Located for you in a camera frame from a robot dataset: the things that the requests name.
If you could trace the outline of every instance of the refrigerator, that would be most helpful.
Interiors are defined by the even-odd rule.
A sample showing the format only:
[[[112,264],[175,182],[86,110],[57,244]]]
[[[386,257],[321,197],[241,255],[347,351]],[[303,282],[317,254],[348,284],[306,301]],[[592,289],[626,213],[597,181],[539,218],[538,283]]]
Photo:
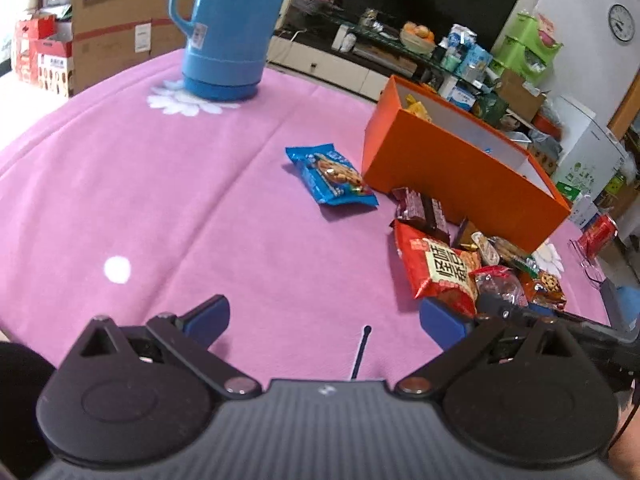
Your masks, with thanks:
[[[596,114],[568,96],[556,96],[552,103],[560,115],[562,154],[552,175],[596,198],[625,160],[626,151]]]

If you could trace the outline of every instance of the black cable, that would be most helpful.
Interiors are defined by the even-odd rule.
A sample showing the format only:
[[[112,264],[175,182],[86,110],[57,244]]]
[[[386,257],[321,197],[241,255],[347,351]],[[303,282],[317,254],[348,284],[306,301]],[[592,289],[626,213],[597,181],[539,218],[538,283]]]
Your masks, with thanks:
[[[636,411],[638,410],[638,408],[640,408],[640,403],[636,402],[633,408],[631,409],[631,413],[629,413],[629,416],[626,418],[625,423],[622,425],[622,428],[620,428],[620,431],[618,432],[618,434],[613,438],[613,440],[611,441],[611,444],[609,444],[609,449],[615,446],[616,442],[620,439],[622,434],[625,433],[626,428],[628,428],[629,424],[631,424],[631,419],[634,418],[634,415],[636,414]]]
[[[362,362],[362,356],[364,355],[364,347],[367,344],[367,339],[371,333],[371,327],[367,325],[362,331],[362,339],[360,341],[360,347],[358,348],[358,355],[356,356],[356,362],[353,364],[353,371],[351,372],[351,380],[354,381],[358,377],[358,371],[360,371],[360,364]]]

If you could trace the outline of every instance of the snack wrapper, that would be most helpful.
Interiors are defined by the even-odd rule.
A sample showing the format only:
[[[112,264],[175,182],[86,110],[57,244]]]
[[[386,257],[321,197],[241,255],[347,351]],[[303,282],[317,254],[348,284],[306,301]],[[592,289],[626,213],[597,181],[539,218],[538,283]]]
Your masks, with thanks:
[[[407,112],[415,115],[416,117],[420,117],[421,119],[424,119],[429,123],[433,122],[431,121],[431,116],[429,115],[427,108],[425,108],[424,105],[420,101],[418,101],[414,96],[409,94],[405,100],[406,100],[405,110]]]
[[[438,298],[460,314],[474,317],[474,290],[463,251],[398,220],[394,221],[394,235],[414,298]]]
[[[478,246],[478,251],[480,252],[480,256],[482,256],[482,262],[486,266],[496,266],[500,263],[500,256],[494,249],[494,246],[489,243],[489,240],[487,240],[486,236],[480,231],[473,233],[471,239],[474,241],[474,244]]]
[[[353,165],[332,144],[286,148],[307,189],[319,204],[361,203],[378,206],[378,199]]]
[[[398,200],[396,219],[449,245],[447,220],[438,200],[407,187],[394,189],[391,193]]]
[[[530,254],[525,253],[521,248],[516,247],[510,241],[495,236],[490,239],[495,250],[505,263],[515,269],[526,272],[532,278],[536,278],[540,269],[535,259]]]
[[[541,270],[537,278],[532,278],[526,272],[521,272],[520,283],[531,303],[564,310],[566,297],[562,293],[560,281],[554,275]]]
[[[476,280],[480,294],[500,296],[504,301],[517,306],[529,305],[518,277],[509,267],[483,267],[473,270],[470,274]]]

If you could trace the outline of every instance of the wooden door frame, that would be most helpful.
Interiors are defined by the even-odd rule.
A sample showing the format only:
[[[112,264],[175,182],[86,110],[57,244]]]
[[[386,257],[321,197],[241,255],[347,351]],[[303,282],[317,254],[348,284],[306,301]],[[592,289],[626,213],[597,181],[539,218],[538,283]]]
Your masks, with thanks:
[[[622,99],[620,107],[609,121],[609,129],[617,140],[624,137],[627,129],[636,118],[638,110],[640,110],[640,70],[636,73],[636,78],[626,92],[625,98]]]

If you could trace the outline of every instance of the white dot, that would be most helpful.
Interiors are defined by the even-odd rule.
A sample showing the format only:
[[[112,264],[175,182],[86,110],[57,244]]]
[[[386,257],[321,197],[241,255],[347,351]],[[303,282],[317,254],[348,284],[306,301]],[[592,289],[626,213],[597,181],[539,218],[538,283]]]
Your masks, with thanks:
[[[131,277],[131,264],[124,256],[112,256],[104,263],[104,275],[110,282],[124,285]]]

